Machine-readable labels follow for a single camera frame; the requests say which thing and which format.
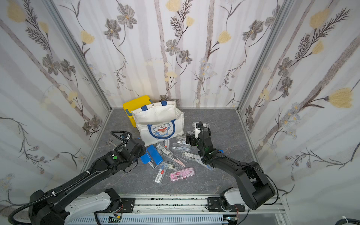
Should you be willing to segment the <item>clear case with red label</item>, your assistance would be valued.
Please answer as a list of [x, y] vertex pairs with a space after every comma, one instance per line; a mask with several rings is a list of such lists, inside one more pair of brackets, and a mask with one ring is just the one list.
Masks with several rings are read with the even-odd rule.
[[165, 173], [167, 171], [167, 168], [168, 168], [168, 164], [163, 162], [160, 164], [160, 168], [159, 168], [159, 171], [158, 171], [158, 174], [155, 178], [155, 182], [157, 184], [160, 184], [165, 176]]

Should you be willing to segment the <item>white canvas cartoon tote bag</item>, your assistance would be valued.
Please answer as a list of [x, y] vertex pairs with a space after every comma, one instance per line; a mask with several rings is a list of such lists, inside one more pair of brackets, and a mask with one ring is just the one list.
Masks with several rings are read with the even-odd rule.
[[161, 101], [132, 112], [145, 146], [184, 134], [184, 113], [175, 101]]

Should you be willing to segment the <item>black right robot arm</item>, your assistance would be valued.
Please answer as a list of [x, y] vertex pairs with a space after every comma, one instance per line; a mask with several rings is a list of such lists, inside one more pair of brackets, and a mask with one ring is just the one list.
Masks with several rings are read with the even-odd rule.
[[187, 132], [186, 143], [198, 148], [201, 162], [222, 170], [235, 178], [240, 197], [252, 210], [267, 205], [272, 197], [279, 197], [273, 180], [252, 161], [241, 162], [228, 157], [212, 144], [211, 131], [208, 128], [198, 132]]

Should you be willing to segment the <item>right arm mounting base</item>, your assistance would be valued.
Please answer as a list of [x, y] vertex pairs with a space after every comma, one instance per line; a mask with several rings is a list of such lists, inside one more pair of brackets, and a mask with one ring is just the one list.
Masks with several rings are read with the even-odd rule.
[[223, 197], [208, 197], [205, 208], [209, 212], [245, 212], [243, 204], [230, 205]]

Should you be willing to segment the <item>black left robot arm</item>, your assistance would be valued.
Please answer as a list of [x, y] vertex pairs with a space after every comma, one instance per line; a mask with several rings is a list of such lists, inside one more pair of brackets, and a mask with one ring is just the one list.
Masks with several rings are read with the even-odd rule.
[[117, 145], [112, 151], [94, 160], [90, 168], [70, 181], [47, 192], [38, 190], [30, 196], [26, 203], [12, 211], [8, 222], [20, 225], [15, 215], [27, 209], [32, 225], [63, 225], [70, 217], [68, 207], [76, 198], [97, 183], [107, 179], [119, 171], [125, 171], [146, 153], [144, 141], [133, 138], [130, 132], [125, 142]]

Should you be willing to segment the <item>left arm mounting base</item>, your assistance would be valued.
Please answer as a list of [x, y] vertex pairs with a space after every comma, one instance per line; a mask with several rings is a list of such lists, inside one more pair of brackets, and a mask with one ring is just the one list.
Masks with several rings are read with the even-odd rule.
[[135, 207], [135, 198], [118, 198], [110, 201], [110, 205], [104, 212], [112, 213], [132, 213]]

